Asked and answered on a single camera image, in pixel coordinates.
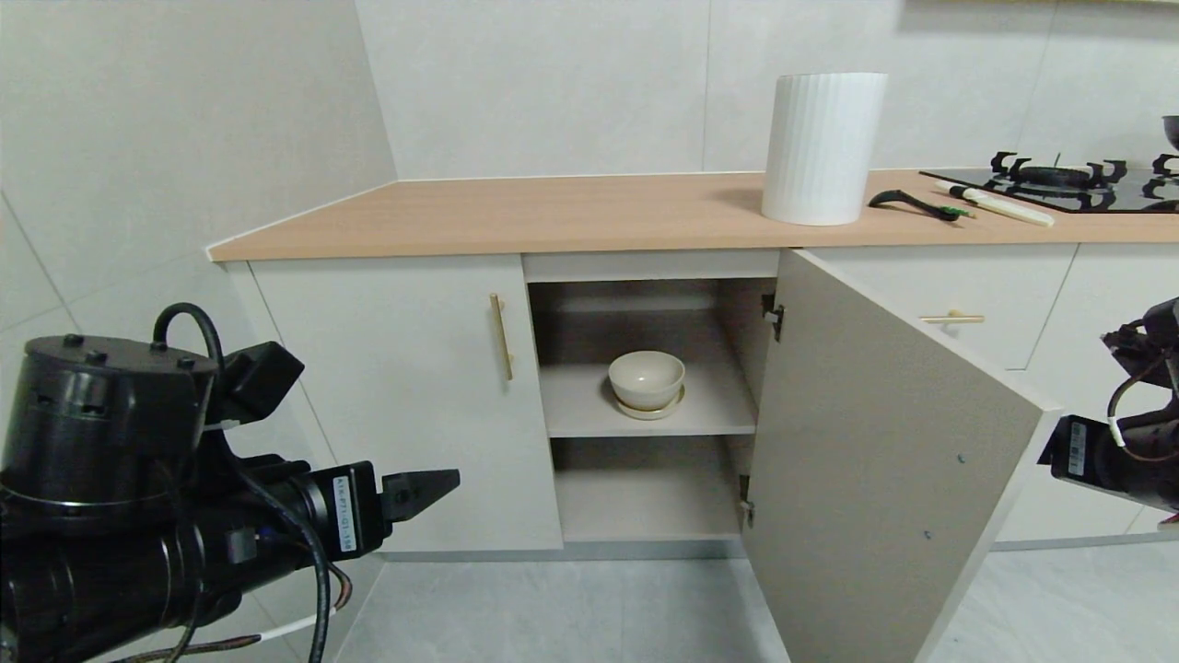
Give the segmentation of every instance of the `ribbed white vase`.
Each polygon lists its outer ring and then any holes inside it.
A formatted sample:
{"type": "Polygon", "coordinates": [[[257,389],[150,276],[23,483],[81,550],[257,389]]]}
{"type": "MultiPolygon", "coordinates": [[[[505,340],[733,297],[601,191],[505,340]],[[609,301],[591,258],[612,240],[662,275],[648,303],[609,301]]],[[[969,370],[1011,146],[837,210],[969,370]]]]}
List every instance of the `ribbed white vase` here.
{"type": "Polygon", "coordinates": [[[762,214],[804,225],[859,218],[888,74],[778,79],[762,214]]]}

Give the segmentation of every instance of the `barcode label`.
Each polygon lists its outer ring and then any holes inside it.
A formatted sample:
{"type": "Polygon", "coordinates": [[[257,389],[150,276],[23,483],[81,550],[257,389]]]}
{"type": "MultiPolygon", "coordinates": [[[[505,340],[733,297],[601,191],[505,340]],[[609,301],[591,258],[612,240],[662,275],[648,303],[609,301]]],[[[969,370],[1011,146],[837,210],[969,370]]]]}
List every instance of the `barcode label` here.
{"type": "Polygon", "coordinates": [[[336,493],[336,529],[340,532],[340,551],[356,550],[356,525],[353,523],[353,484],[348,477],[336,477],[331,480],[336,493]]]}
{"type": "Polygon", "coordinates": [[[1068,435],[1068,473],[1085,475],[1085,425],[1074,421],[1068,435]]]}

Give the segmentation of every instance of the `gold door handle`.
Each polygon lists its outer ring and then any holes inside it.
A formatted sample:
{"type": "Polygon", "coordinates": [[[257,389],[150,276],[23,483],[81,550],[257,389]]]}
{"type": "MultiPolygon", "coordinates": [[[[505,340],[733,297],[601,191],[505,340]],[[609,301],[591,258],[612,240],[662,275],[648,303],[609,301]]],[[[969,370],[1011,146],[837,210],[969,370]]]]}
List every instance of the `gold door handle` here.
{"type": "Polygon", "coordinates": [[[495,323],[500,326],[500,352],[503,353],[503,366],[508,370],[508,382],[512,381],[512,353],[508,352],[508,332],[503,327],[503,300],[492,293],[492,313],[495,314],[495,323]]]}
{"type": "Polygon", "coordinates": [[[947,315],[923,315],[921,316],[921,321],[929,324],[977,324],[986,322],[987,317],[983,315],[966,315],[959,309],[950,309],[947,315]]]}

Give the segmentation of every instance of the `cabinet door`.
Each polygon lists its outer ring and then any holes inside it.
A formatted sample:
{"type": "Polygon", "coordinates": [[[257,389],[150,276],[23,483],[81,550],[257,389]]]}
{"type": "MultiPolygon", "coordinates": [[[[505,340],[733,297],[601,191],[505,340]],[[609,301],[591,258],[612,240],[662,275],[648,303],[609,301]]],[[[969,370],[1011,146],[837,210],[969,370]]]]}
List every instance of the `cabinet door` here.
{"type": "Polygon", "coordinates": [[[340,462],[462,473],[383,551],[561,547],[520,256],[251,267],[283,343],[307,363],[302,385],[340,462]]]}
{"type": "MultiPolygon", "coordinates": [[[[1105,419],[1109,395],[1126,372],[1109,356],[1101,334],[1141,317],[1179,295],[1179,245],[1084,244],[1028,365],[1027,380],[1066,412],[1105,419]]],[[[1166,405],[1166,389],[1139,385],[1118,414],[1166,405]]],[[[1166,513],[1128,499],[1054,479],[1041,468],[1025,486],[1000,540],[1061,539],[1153,532],[1166,513]]]]}
{"type": "Polygon", "coordinates": [[[1060,409],[784,251],[745,550],[790,659],[924,661],[1060,409]]]}

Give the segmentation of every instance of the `knife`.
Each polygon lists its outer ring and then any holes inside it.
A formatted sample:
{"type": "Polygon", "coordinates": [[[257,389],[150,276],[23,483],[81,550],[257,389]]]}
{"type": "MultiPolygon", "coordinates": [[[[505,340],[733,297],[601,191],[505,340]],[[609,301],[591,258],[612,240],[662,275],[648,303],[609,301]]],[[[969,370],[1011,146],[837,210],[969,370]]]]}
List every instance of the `knife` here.
{"type": "Polygon", "coordinates": [[[1040,210],[1033,210],[1032,208],[1026,208],[1010,201],[1003,201],[995,198],[994,196],[988,196],[979,189],[942,180],[937,180],[937,188],[955,198],[969,201],[980,208],[990,210],[995,214],[1001,214],[1003,216],[1009,216],[1012,218],[1017,218],[1020,221],[1026,221],[1045,228],[1052,228],[1052,224],[1056,223],[1056,219],[1054,219],[1052,215],[1045,214],[1040,210]]]}

